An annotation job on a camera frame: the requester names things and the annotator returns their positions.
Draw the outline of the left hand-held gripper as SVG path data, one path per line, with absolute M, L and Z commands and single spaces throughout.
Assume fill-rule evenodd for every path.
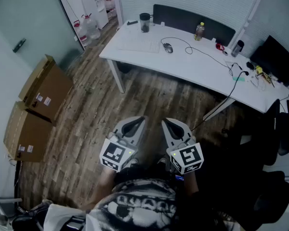
M 138 151 L 131 142 L 139 142 L 145 127 L 144 116 L 132 116 L 118 122 L 114 133 L 111 132 L 104 141 L 100 163 L 115 172 L 120 172 Z

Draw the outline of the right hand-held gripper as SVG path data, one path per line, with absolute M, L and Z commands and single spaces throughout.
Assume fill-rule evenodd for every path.
M 175 169 L 181 175 L 200 169 L 204 156 L 189 126 L 174 118 L 165 118 L 161 123 L 168 145 L 166 152 Z

